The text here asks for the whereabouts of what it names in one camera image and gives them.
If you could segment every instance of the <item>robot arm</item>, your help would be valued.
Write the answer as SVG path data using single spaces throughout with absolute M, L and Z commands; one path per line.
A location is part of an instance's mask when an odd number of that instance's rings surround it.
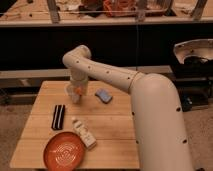
M 79 46 L 64 55 L 63 63 L 71 69 L 73 83 L 89 75 L 130 94 L 140 168 L 193 171 L 181 104 L 173 83 L 159 74 L 145 75 L 97 63 L 87 59 L 90 56 L 86 46 Z

